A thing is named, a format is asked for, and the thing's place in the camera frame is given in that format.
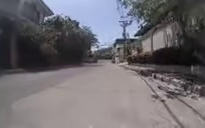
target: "asphalt road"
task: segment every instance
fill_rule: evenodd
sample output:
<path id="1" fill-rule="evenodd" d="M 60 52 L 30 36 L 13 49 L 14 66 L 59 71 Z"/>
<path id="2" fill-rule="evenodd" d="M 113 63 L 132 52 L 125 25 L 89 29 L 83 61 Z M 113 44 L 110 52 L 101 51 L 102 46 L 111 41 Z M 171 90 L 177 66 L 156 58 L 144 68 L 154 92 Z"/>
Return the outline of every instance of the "asphalt road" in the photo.
<path id="1" fill-rule="evenodd" d="M 2 75 L 0 128 L 205 127 L 205 117 L 178 101 L 155 101 L 151 93 L 138 76 L 105 61 Z"/>

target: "wall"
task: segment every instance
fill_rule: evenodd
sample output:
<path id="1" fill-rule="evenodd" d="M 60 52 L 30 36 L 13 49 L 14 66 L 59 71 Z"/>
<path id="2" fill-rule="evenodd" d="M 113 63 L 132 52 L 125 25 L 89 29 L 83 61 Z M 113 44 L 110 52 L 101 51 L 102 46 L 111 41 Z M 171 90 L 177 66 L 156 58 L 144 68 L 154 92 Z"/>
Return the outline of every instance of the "wall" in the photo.
<path id="1" fill-rule="evenodd" d="M 158 26 L 145 34 L 141 39 L 143 52 L 152 52 L 160 48 L 176 45 L 174 41 L 177 32 L 173 31 L 174 27 L 176 27 L 175 23 Z"/>

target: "blue sky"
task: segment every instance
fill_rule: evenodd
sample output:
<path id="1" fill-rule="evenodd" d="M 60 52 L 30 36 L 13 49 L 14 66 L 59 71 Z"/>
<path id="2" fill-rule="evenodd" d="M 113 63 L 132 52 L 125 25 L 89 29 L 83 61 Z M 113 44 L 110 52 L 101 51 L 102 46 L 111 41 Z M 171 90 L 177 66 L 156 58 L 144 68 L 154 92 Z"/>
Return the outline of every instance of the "blue sky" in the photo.
<path id="1" fill-rule="evenodd" d="M 44 0 L 55 14 L 70 16 L 82 25 L 92 28 L 101 43 L 113 43 L 122 37 L 120 15 L 116 0 Z M 131 36 L 137 31 L 136 23 L 128 27 Z"/>

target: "shrub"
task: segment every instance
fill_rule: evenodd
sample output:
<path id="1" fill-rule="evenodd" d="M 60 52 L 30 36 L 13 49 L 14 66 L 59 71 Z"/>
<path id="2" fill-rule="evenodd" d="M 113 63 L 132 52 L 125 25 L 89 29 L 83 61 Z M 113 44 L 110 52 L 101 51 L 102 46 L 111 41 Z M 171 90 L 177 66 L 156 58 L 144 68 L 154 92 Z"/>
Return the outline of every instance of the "shrub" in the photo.
<path id="1" fill-rule="evenodd" d="M 193 53 L 181 48 L 162 48 L 154 53 L 144 52 L 136 56 L 128 56 L 129 64 L 158 64 L 158 65 L 193 65 L 199 64 Z"/>
<path id="2" fill-rule="evenodd" d="M 146 64 L 151 63 L 151 52 L 145 52 L 138 55 L 132 55 L 127 57 L 127 62 L 129 64 L 132 63 L 140 63 L 140 64 Z"/>

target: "building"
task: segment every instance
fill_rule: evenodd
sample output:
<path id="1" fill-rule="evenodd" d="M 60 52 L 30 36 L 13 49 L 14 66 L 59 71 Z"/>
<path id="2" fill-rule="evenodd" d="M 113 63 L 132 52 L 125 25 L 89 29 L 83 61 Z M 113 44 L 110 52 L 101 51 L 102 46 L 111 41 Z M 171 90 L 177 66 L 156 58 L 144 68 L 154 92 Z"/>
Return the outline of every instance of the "building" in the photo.
<path id="1" fill-rule="evenodd" d="M 113 53 L 115 56 L 115 62 L 123 62 L 125 59 L 125 56 L 128 54 L 127 47 L 129 47 L 131 44 L 133 44 L 137 39 L 125 39 L 119 38 L 115 40 L 115 43 L 113 44 Z"/>
<path id="2" fill-rule="evenodd" d="M 42 0 L 0 0 L 0 68 L 16 68 L 16 31 L 24 24 L 39 25 L 53 12 Z"/>

